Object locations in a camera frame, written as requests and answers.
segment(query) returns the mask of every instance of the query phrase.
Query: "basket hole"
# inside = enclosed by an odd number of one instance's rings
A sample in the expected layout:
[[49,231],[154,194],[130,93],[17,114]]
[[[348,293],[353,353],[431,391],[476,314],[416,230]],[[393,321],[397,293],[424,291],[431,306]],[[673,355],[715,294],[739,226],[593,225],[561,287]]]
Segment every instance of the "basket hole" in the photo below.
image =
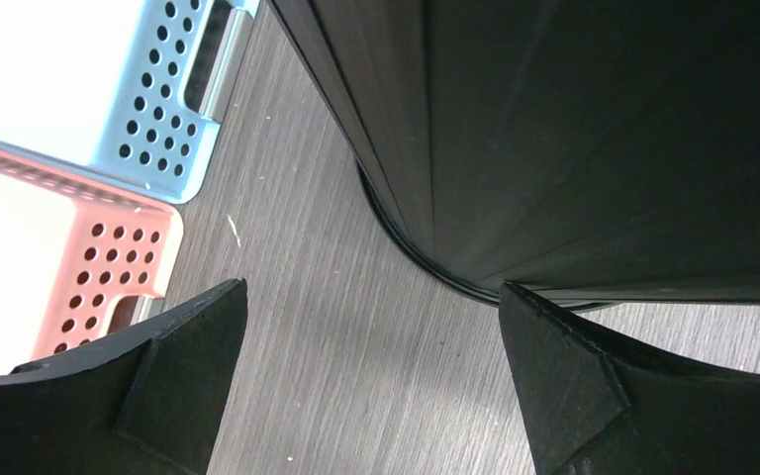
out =
[[120,332],[133,324],[138,303],[139,298],[135,296],[124,297],[118,301],[118,305],[112,312],[112,319],[109,321],[109,334]]

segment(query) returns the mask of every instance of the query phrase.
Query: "gray laminate floor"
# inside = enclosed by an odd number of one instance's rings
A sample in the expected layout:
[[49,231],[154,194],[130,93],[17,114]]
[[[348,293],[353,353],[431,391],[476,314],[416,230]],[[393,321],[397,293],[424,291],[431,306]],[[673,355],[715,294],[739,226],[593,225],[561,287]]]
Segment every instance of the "gray laminate floor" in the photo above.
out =
[[[209,473],[533,473],[495,309],[389,242],[352,162],[262,6],[205,187],[181,208],[168,296],[173,306],[230,277],[249,282]],[[760,372],[760,308],[632,304],[587,317]]]

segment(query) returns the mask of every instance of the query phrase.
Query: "black rim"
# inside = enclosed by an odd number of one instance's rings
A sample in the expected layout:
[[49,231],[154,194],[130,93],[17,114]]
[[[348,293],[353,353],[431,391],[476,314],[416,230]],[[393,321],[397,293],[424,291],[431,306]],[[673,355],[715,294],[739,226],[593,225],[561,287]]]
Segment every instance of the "black rim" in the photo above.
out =
[[[380,222],[380,226],[386,231],[386,235],[392,242],[405,254],[417,267],[429,274],[435,279],[438,279],[442,284],[453,289],[454,291],[462,294],[463,296],[473,299],[483,304],[499,306],[500,295],[497,292],[483,289],[470,282],[465,282],[460,279],[454,278],[440,266],[431,262],[418,249],[413,246],[403,234],[398,231],[398,228],[392,223],[392,220],[386,215],[383,207],[380,206],[377,194],[374,191],[374,187],[368,181],[365,173],[362,170],[362,166],[359,161],[356,162],[357,172],[359,173],[359,182],[362,184],[362,191],[365,193],[365,198],[368,200],[371,211]],[[591,310],[599,310],[604,307],[610,307],[615,305],[613,302],[587,302],[587,301],[570,301],[570,300],[556,300],[555,304],[560,307],[569,310],[570,312],[589,312]]]

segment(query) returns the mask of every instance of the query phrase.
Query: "pink plastic basket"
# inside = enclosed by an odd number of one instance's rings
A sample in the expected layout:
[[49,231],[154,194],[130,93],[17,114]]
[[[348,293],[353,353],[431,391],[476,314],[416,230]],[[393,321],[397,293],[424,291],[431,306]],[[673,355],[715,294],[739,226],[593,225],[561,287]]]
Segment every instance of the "pink plastic basket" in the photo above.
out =
[[181,238],[170,206],[0,150],[0,373],[128,326]]

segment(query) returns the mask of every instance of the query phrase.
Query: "black plastic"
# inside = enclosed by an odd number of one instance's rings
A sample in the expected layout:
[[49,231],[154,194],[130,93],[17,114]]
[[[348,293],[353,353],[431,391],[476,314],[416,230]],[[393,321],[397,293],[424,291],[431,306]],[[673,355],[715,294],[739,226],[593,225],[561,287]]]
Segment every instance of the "black plastic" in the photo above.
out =
[[0,474],[202,474],[246,324],[228,281],[0,376]]
[[272,4],[443,282],[760,303],[760,2]]
[[663,351],[513,284],[500,325],[539,475],[760,473],[760,375]]

